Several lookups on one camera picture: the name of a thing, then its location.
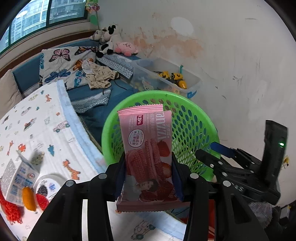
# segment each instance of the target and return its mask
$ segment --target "pink snack package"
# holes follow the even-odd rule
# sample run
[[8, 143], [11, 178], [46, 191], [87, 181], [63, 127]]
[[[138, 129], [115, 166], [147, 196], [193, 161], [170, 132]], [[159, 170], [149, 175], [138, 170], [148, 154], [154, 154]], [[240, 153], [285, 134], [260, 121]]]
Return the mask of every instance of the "pink snack package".
[[172, 181], [172, 112], [162, 104], [118, 111], [126, 178], [117, 201], [119, 212], [163, 211], [187, 205]]

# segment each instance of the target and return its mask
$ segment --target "green plastic basket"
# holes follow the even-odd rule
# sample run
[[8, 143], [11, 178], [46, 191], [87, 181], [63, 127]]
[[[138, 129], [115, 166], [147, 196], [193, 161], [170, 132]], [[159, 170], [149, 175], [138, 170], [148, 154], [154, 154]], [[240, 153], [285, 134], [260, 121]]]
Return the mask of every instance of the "green plastic basket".
[[163, 104], [164, 110], [172, 111], [172, 150], [178, 162], [189, 166], [210, 181], [213, 170], [195, 158], [195, 151], [203, 149], [220, 158], [211, 150], [212, 142], [219, 142], [217, 130], [207, 114], [192, 101], [167, 91], [143, 91], [120, 102], [109, 114], [102, 132], [102, 152], [106, 163], [119, 161], [124, 151], [117, 111], [143, 104]]

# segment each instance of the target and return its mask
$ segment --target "blue cushion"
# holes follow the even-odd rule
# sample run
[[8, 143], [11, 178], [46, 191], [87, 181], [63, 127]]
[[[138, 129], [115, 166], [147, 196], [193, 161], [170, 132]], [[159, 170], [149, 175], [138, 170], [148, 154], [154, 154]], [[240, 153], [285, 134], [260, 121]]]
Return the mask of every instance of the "blue cushion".
[[[66, 46], [98, 46], [98, 42], [92, 41], [90, 39], [83, 39], [75, 41], [73, 43], [68, 43], [61, 45], [60, 47]], [[21, 66], [13, 70], [15, 76], [15, 81], [19, 86], [20, 92], [24, 93], [28, 88], [32, 87], [39, 82], [39, 64], [40, 64], [40, 55], [35, 56], [34, 58], [28, 60]]]
[[[103, 131], [104, 123], [113, 110], [113, 108], [122, 100], [132, 95], [133, 87], [124, 83], [121, 80], [114, 80], [111, 82], [111, 95], [107, 105], [101, 105], [87, 110], [85, 113], [79, 114], [85, 121], [90, 132], [96, 139], [96, 141], [101, 145], [101, 136]], [[68, 90], [68, 95], [71, 101], [84, 99], [102, 92], [102, 89], [91, 90], [88, 85], [81, 86]]]

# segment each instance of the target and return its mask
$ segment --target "metal screw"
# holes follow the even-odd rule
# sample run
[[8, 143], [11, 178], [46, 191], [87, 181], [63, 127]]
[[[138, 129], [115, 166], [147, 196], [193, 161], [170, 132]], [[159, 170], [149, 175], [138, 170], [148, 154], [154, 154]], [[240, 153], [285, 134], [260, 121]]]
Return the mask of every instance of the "metal screw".
[[66, 182], [66, 186], [67, 187], [70, 187], [70, 186], [72, 186], [74, 184], [74, 181], [73, 180], [68, 180], [67, 182]]
[[223, 185], [226, 186], [226, 187], [230, 187], [231, 183], [230, 183], [230, 181], [225, 180], [223, 182]]
[[196, 174], [196, 173], [191, 173], [190, 177], [193, 178], [193, 179], [197, 179], [199, 177], [199, 175]]
[[105, 179], [107, 177], [106, 173], [100, 173], [99, 174], [99, 179]]

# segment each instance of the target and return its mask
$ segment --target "butterfly pillow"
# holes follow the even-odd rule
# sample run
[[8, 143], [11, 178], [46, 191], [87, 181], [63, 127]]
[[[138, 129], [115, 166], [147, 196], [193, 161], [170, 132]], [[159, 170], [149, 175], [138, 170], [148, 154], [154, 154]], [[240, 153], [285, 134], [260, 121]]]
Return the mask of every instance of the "butterfly pillow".
[[42, 84], [64, 80], [67, 90], [87, 85], [82, 63], [96, 59], [96, 47], [60, 47], [43, 49], [39, 76]]

